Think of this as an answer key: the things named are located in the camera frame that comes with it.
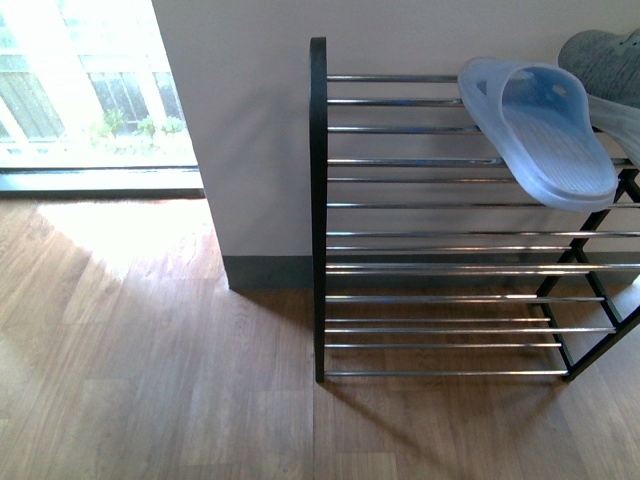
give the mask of green plant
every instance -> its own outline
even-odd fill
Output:
[[[136,133],[139,135],[147,135],[148,137],[153,137],[156,133],[156,130],[156,124],[153,123],[153,119],[150,115],[148,115],[147,118],[138,122],[138,129],[136,130]]]
[[[178,133],[184,130],[184,123],[179,118],[167,117],[167,121],[162,126],[161,130],[166,134]]]
[[[124,119],[124,113],[117,109],[110,109],[104,112],[102,115],[101,124],[93,124],[91,131],[98,137],[108,138],[109,136],[116,136],[125,125],[127,124]]]

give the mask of window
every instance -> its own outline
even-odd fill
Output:
[[[0,167],[196,165],[151,0],[3,2],[0,96]]]

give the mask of metal shoe rack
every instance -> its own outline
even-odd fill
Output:
[[[334,138],[342,139],[336,142],[338,150],[367,151],[377,145],[374,138],[384,143],[384,139],[437,137],[454,139],[458,145],[483,137],[469,123],[397,123],[405,112],[437,110],[448,119],[448,113],[457,110],[464,116],[459,98],[328,95],[329,85],[352,91],[362,87],[365,92],[372,85],[402,90],[396,87],[417,84],[422,89],[455,85],[455,76],[328,75],[324,38],[311,40],[310,70],[316,381],[387,375],[533,375],[572,380],[640,322],[640,306],[621,315],[605,287],[612,272],[635,275],[640,273],[640,263],[628,262],[626,257],[617,263],[595,262],[594,254],[585,250],[589,242],[602,239],[640,238],[639,229],[633,228],[640,220],[638,171],[628,160],[614,159],[619,172],[614,205],[581,215],[549,209],[530,199],[495,156],[334,156],[330,141]],[[393,125],[333,124],[334,112],[344,122],[358,118],[350,112],[378,119],[381,110],[392,112]],[[415,118],[423,118],[422,113]],[[395,198],[405,187],[413,192],[410,198]],[[416,188],[423,189],[418,191],[425,192],[424,197],[415,194]],[[520,197],[500,195],[508,188],[517,190]],[[433,192],[444,193],[429,195]],[[469,200],[472,194],[478,200]],[[627,228],[604,228],[612,212],[624,215]],[[509,223],[504,227],[504,218],[514,214],[525,220],[516,222],[519,228]],[[560,215],[562,226],[575,226],[542,228],[544,222],[536,219],[544,215]],[[383,227],[367,226],[380,221]],[[483,228],[473,227],[478,221]],[[471,227],[456,228],[469,222]],[[557,288],[562,292],[563,287],[557,284],[565,279],[570,285],[579,279],[590,293],[558,294]],[[452,287],[443,293],[439,288],[469,280],[473,290]],[[500,290],[492,287],[496,281]],[[507,294],[505,286],[510,288]],[[556,314],[567,308],[579,312],[581,307],[597,310],[605,324],[567,326]],[[573,347],[570,339],[575,336],[593,343],[581,340]],[[409,363],[388,359],[387,355],[398,352],[410,353]],[[425,352],[431,360],[420,360]],[[442,368],[444,363],[433,360],[433,355],[444,358],[448,352],[465,352],[461,358],[467,363],[455,360],[454,368]],[[475,361],[469,352],[483,352],[503,363],[487,368],[486,360]],[[349,355],[358,360],[351,361]],[[535,358],[534,368],[528,368],[523,358]]]

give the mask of slipper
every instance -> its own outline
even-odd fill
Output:
[[[545,205],[595,212],[617,177],[569,72],[543,63],[476,58],[458,74],[462,102],[523,189]]]
[[[627,35],[580,32],[562,46],[558,65],[584,85],[591,124],[640,168],[640,29]]]

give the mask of blue slipper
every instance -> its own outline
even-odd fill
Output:
[[[476,58],[460,70],[458,87],[473,119],[532,197],[577,212],[611,205],[615,169],[593,133],[576,77],[542,63]]]

